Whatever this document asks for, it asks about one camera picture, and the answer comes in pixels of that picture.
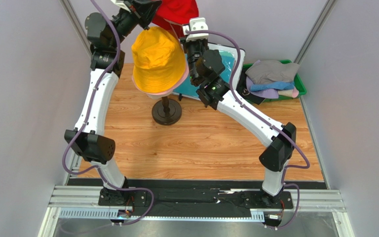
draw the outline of hat stand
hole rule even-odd
[[[152,108],[153,119],[160,125],[173,125],[181,118],[181,115],[181,105],[167,96],[162,97],[162,100],[154,104]]]

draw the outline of gray cloth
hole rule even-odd
[[[300,65],[296,63],[282,64],[279,61],[261,61],[252,65],[246,75],[254,84],[271,84],[276,81],[293,82]]]

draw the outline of pink cloth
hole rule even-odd
[[[159,93],[147,93],[147,92],[144,92],[144,91],[140,90],[140,89],[138,88],[138,86],[136,85],[135,81],[134,81],[134,77],[132,76],[131,78],[132,78],[132,80],[133,80],[133,83],[134,83],[135,87],[136,87],[139,91],[144,92],[144,93],[146,93],[147,95],[157,95],[157,96],[162,96],[162,95],[170,95],[170,94],[172,93],[172,91],[173,91],[176,87],[178,87],[179,85],[181,85],[181,84],[187,79],[187,77],[188,77],[188,73],[189,73],[189,72],[190,72],[190,71],[189,71],[189,69],[188,69],[188,64],[185,63],[185,72],[184,72],[184,74],[182,75],[181,79],[180,79],[175,85],[173,85],[173,87],[171,87],[170,89],[168,89],[168,90],[166,90],[166,91],[163,91],[163,92],[159,92]]]

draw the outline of yellow bucket hat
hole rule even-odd
[[[187,61],[181,45],[161,27],[142,31],[131,50],[133,80],[142,92],[156,94],[168,91],[186,72]]]

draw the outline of round stand base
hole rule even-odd
[[[154,121],[160,125],[172,125],[179,121],[182,115],[181,105],[172,99],[169,99],[169,109],[168,113],[165,113],[162,105],[162,101],[158,101],[153,105],[152,116]]]

